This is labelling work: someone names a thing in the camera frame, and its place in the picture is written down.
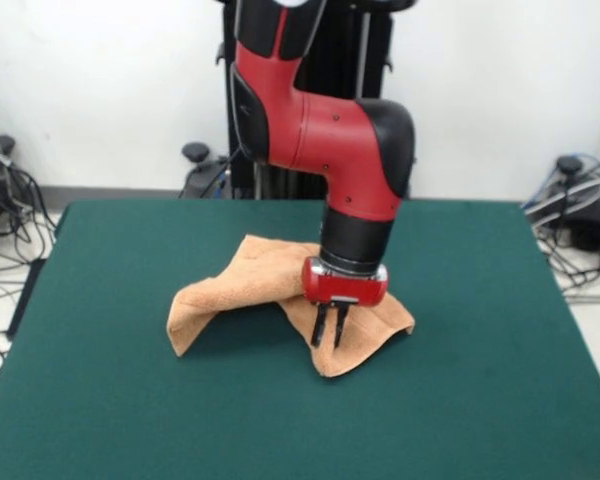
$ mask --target green tabletop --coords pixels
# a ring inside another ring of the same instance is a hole
[[[176,358],[174,293],[247,233],[317,240],[321,211],[72,205],[0,376],[0,479],[600,480],[600,379],[514,205],[404,206],[386,264],[416,330],[351,374],[276,305]]]

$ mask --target red robot arm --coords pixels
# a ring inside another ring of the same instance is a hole
[[[370,306],[387,287],[381,261],[407,192],[414,129],[397,103],[294,87],[326,1],[238,1],[233,115],[248,158],[327,180],[320,258],[307,259],[303,272],[307,298]]]

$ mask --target metal pole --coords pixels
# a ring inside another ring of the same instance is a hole
[[[371,14],[362,15],[362,28],[360,30],[360,51],[358,52],[358,76],[356,82],[356,97],[361,98],[364,91],[364,73],[367,67],[367,50],[369,50],[369,29],[371,27]]]

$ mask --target green felt surface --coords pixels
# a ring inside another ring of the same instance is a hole
[[[386,264],[418,324],[349,375],[275,305],[176,358],[173,294],[321,211],[72,205],[0,377],[0,479],[600,479],[600,379],[513,205],[404,206]]]

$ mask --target folded towel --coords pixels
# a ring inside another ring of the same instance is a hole
[[[301,270],[305,258],[317,255],[319,249],[312,243],[247,235],[220,275],[183,288],[173,299],[167,334],[176,355],[183,355],[219,312],[269,302],[282,307],[309,347],[315,368],[325,377],[353,370],[394,334],[411,334],[413,317],[387,294],[376,307],[350,308],[337,349],[336,312],[330,309],[320,346],[311,346],[317,307],[302,296]]]

